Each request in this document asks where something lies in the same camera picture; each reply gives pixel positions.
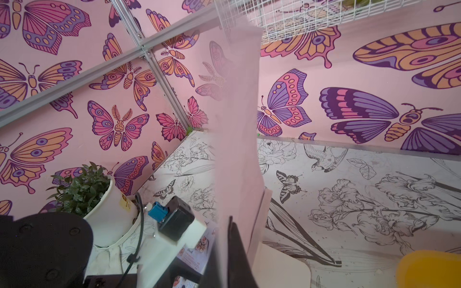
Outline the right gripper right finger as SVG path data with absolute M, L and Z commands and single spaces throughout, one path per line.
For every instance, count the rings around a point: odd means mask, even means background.
M 258 288 L 253 277 L 238 226 L 229 217 L 228 226 L 228 287 Z

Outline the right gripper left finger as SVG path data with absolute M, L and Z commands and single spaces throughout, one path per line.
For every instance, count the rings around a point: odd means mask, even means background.
M 229 260 L 229 247 L 228 240 L 224 237 L 216 239 L 215 247 L 210 256 L 210 261 L 207 266 L 207 280 L 211 288 L 228 288 L 228 260 Z

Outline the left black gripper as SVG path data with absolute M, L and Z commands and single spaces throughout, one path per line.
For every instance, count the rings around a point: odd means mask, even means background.
M 108 248 L 94 247 L 86 269 L 86 276 L 123 274 L 128 268 L 127 258 L 136 252 L 139 239 L 139 261 L 129 269 L 138 276 L 139 288 L 152 288 L 184 247 L 193 248 L 202 237 L 202 216 L 194 213 L 194 221 L 177 241 L 170 240 L 158 230 L 158 223 L 146 215 L 144 224 L 138 220 L 130 236 L 124 236 Z

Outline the old menu sheet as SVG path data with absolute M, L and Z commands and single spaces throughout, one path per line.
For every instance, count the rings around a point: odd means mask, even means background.
M 217 224 L 206 221 L 206 230 L 193 248 L 184 246 L 176 258 L 183 261 L 194 272 L 203 275 L 210 259 L 211 251 L 216 239 Z

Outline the new menu sheet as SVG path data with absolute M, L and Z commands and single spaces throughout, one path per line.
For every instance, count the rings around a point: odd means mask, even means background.
M 264 193 L 257 155 L 257 110 L 262 29 L 242 17 L 230 30 L 230 74 L 219 104 L 220 118 L 213 131 L 216 146 L 215 193 L 222 246 L 230 218 L 240 231 L 245 249 Z

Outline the clear acrylic menu holder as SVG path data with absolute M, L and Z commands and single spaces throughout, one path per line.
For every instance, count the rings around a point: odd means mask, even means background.
M 259 288 L 309 288 L 310 268 L 300 261 L 262 243 L 272 191 L 265 189 L 258 206 L 247 258 Z

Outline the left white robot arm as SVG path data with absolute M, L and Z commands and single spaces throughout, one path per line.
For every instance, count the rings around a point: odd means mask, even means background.
M 85 277 L 93 244 L 93 232 L 82 217 L 64 212 L 34 214 L 15 221 L 1 216 L 1 287 L 3 288 L 153 288 L 174 263 L 179 251 L 193 248 L 206 230 L 199 216 L 182 237 L 171 240 L 161 228 L 152 236 L 141 228 L 136 249 L 136 274 Z

